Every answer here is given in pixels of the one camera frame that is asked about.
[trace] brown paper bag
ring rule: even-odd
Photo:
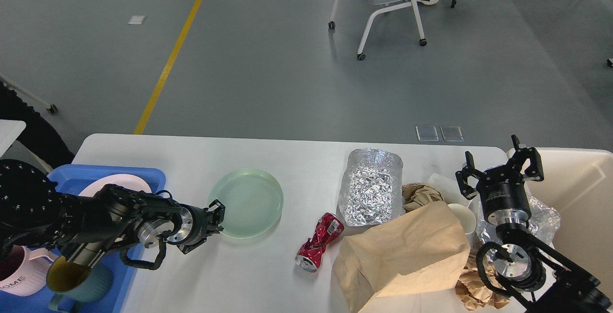
[[[486,273],[490,282],[496,287],[502,287],[496,280],[496,269],[492,263],[486,265]],[[477,272],[477,250],[471,250],[464,270],[455,284],[455,294],[464,304],[467,311],[474,311],[486,305],[501,309],[510,301],[506,296],[498,295],[490,291],[481,281]]]
[[[356,313],[377,298],[453,288],[469,251],[460,221],[438,201],[345,237],[332,270]]]
[[[440,192],[432,186],[421,182],[402,186],[402,198],[405,201],[405,210],[413,211],[431,202],[444,201]]]

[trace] white plate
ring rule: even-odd
[[[83,189],[79,196],[82,197],[94,197],[94,195],[100,191],[100,189],[106,184],[117,184],[123,186],[126,189],[134,191],[145,191],[151,193],[151,187],[143,179],[132,174],[113,174],[92,182],[88,187]]]

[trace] aluminum foil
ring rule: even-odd
[[[482,243],[494,241],[501,245],[502,242],[496,235],[496,226],[489,224],[483,218],[481,200],[478,198],[475,198],[475,200],[477,204],[475,207],[477,210],[477,236],[479,236]],[[560,228],[560,213],[558,213],[558,210],[550,208],[542,201],[537,200],[534,196],[528,198],[528,204],[532,212],[532,217],[528,220],[528,231],[532,233],[532,235],[538,237],[543,243],[549,245],[554,239],[554,235],[558,231],[558,228]]]
[[[378,225],[403,213],[402,166],[400,156],[391,152],[351,152],[339,192],[339,210],[348,226]]]

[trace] red soda can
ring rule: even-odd
[[[317,222],[315,233],[296,254],[296,264],[308,272],[317,272],[321,265],[321,256],[326,245],[343,233],[344,225],[333,213],[324,213]]]

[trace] green glass plate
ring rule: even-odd
[[[245,239],[266,232],[281,217],[283,191],[265,171],[244,168],[224,176],[213,187],[208,202],[226,206],[223,235]]]

